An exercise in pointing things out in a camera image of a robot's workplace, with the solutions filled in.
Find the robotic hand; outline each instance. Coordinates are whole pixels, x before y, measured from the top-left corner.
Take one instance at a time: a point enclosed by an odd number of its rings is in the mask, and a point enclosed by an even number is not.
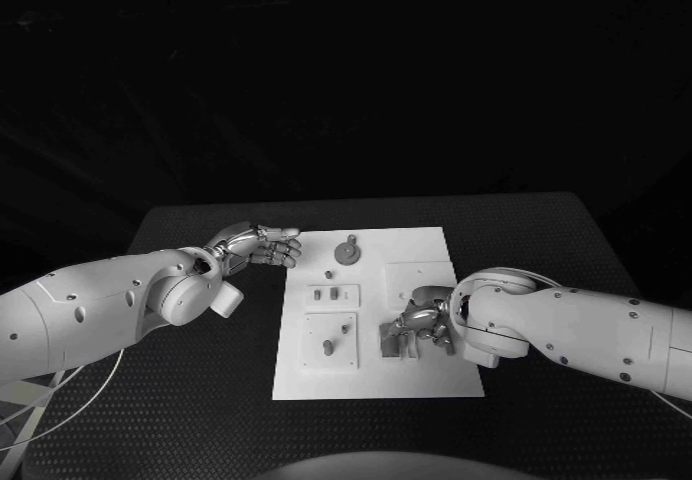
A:
[[[227,318],[242,293],[223,277],[247,263],[292,268],[298,235],[243,222],[201,248],[73,265],[1,295],[0,385],[95,362],[207,307]]]
[[[495,368],[529,344],[556,363],[619,383],[692,400],[692,312],[559,286],[513,269],[487,269],[455,288],[420,287],[389,335],[415,332],[452,354]]]

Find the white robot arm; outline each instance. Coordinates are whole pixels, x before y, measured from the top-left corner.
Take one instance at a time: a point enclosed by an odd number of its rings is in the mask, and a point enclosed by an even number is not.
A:
[[[298,234],[236,224],[203,248],[73,265],[1,295],[0,385],[95,362],[208,307],[227,318],[242,293],[221,278],[247,263],[292,268]]]
[[[578,288],[540,288],[533,278],[543,277],[518,272],[487,269],[454,289],[416,289],[390,335],[413,330],[445,346],[454,328],[464,359],[488,368],[498,357],[523,357],[530,343],[553,362],[692,400],[692,312]]]

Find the black table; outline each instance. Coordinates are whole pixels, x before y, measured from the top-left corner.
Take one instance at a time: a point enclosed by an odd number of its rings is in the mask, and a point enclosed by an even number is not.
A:
[[[441,226],[458,278],[508,266],[637,295],[569,193],[164,207],[149,212],[128,253],[203,245],[242,220],[304,231]],[[361,450],[451,455],[547,478],[692,475],[692,422],[647,391],[553,364],[534,350],[480,369],[485,398],[272,401],[285,271],[250,266],[232,283],[245,293],[232,317],[206,312],[125,351],[99,399],[33,443],[24,478],[245,479]],[[113,359],[84,368],[56,394],[38,432],[90,397]]]

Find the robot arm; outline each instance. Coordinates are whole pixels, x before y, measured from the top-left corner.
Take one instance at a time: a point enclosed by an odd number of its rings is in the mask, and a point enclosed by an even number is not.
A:
[[[472,274],[443,300],[439,288],[413,291],[390,334],[451,323],[464,359],[484,367],[523,357],[530,344],[560,365],[692,400],[692,312],[576,288],[540,289],[504,269]],[[416,308],[428,313],[422,325],[407,318]]]
[[[73,265],[1,295],[0,385],[95,362],[208,307],[227,318],[242,293],[223,277],[246,263],[292,268],[298,234],[237,224],[203,248]]]

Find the table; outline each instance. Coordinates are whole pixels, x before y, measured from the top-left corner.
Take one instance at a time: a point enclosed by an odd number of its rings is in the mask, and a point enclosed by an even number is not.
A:
[[[570,193],[161,207],[128,253],[203,245],[250,220],[302,230],[441,226],[459,278],[495,266],[563,285],[637,289]],[[692,423],[644,390],[527,357],[481,368],[485,398],[272,401],[285,272],[232,277],[245,300],[152,332],[125,351],[102,396],[31,444],[25,479],[249,478],[301,459],[399,450],[464,457],[546,478],[680,478]],[[90,397],[113,356],[54,395],[38,432]]]

